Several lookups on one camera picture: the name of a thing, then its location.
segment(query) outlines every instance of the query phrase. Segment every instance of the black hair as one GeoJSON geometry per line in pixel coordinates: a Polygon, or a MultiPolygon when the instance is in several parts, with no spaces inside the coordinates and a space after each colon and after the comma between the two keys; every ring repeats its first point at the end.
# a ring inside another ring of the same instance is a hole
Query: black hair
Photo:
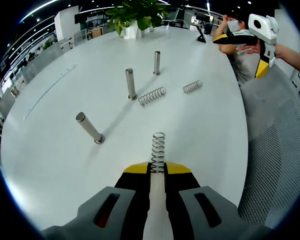
{"type": "Polygon", "coordinates": [[[250,12],[240,11],[240,10],[230,11],[227,14],[227,16],[230,18],[244,22],[246,29],[249,29],[249,26],[248,26],[249,15],[250,15],[250,12]]]}

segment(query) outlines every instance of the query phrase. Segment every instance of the green leaves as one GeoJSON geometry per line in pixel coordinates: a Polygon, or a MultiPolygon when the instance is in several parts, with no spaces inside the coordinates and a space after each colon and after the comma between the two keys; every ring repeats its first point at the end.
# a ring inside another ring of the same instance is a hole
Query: green leaves
{"type": "Polygon", "coordinates": [[[162,19],[159,15],[168,15],[166,6],[156,4],[156,0],[123,0],[121,7],[114,7],[106,12],[111,16],[109,25],[114,28],[120,36],[123,27],[128,28],[134,21],[137,21],[138,28],[143,31],[151,24],[161,26],[162,19]]]}
{"type": "Polygon", "coordinates": [[[116,21],[114,24],[114,29],[115,31],[118,33],[118,35],[120,36],[122,28],[119,26],[119,23],[116,21]]]}
{"type": "Polygon", "coordinates": [[[126,28],[128,28],[128,27],[130,27],[131,23],[132,23],[131,21],[128,21],[128,20],[127,20],[127,21],[125,22],[125,25],[124,25],[124,26],[125,26],[126,28]]]}
{"type": "Polygon", "coordinates": [[[113,9],[110,9],[110,10],[106,11],[105,14],[107,14],[107,15],[115,15],[117,12],[118,12],[118,9],[117,8],[113,8],[113,9]]]}
{"type": "Polygon", "coordinates": [[[143,31],[150,27],[151,19],[149,17],[143,17],[141,19],[137,19],[138,28],[143,31]]]}

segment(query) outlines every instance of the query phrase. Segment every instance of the person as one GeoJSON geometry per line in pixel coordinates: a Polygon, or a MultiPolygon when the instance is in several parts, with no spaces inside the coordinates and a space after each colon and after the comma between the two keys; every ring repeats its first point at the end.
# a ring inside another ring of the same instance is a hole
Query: person
{"type": "Polygon", "coordinates": [[[22,61],[22,63],[23,63],[23,66],[25,66],[25,67],[26,67],[26,66],[28,65],[28,61],[27,61],[27,59],[26,59],[26,58],[24,58],[24,59],[23,59],[23,61],[22,61]]]}
{"type": "MultiPolygon", "coordinates": [[[[226,27],[228,27],[232,33],[247,31],[249,28],[248,19],[249,14],[239,14],[238,12],[231,12],[230,14],[224,15],[222,23],[214,32],[214,38],[224,34],[226,27]]],[[[240,86],[255,77],[260,60],[259,54],[244,54],[242,51],[236,49],[237,45],[235,44],[218,44],[218,46],[222,53],[228,55],[240,86]]]]}
{"type": "MultiPolygon", "coordinates": [[[[297,53],[290,48],[276,43],[275,45],[275,58],[282,59],[290,66],[294,67],[296,70],[300,72],[300,53],[297,53]]],[[[260,54],[261,47],[260,47],[260,40],[258,40],[256,45],[245,45],[238,47],[239,51],[246,50],[244,54],[260,54]]]]}

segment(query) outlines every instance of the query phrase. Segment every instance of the potted plant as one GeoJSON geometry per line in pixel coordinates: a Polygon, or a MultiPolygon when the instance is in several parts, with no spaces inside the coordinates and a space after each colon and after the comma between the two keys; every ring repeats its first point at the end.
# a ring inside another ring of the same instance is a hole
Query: potted plant
{"type": "Polygon", "coordinates": [[[156,0],[124,0],[120,6],[116,6],[106,12],[111,16],[109,26],[113,25],[114,29],[121,37],[137,38],[142,36],[142,31],[150,27],[161,26],[166,6],[157,4],[156,0]]]}

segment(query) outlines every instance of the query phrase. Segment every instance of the human arm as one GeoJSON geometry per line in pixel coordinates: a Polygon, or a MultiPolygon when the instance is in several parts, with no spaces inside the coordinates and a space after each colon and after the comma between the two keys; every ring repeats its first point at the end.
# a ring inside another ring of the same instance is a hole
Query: human arm
{"type": "MultiPolygon", "coordinates": [[[[281,45],[281,44],[275,44],[275,57],[277,59],[282,59],[283,61],[285,61],[287,64],[291,65],[292,67],[294,67],[295,69],[297,69],[300,72],[300,53],[297,53],[293,50],[291,50],[290,48],[281,45]]],[[[242,46],[242,47],[238,47],[238,50],[245,50],[245,49],[249,49],[251,48],[251,50],[247,50],[246,52],[244,52],[245,54],[260,54],[260,40],[258,40],[258,43],[256,45],[252,45],[252,46],[242,46]]]]}
{"type": "MultiPolygon", "coordinates": [[[[216,39],[217,37],[221,36],[224,34],[224,31],[226,27],[228,26],[228,16],[224,15],[223,16],[223,21],[220,24],[220,26],[215,30],[213,39],[216,39]]],[[[219,50],[227,55],[231,55],[236,51],[236,45],[234,44],[218,44],[219,50]]]]}

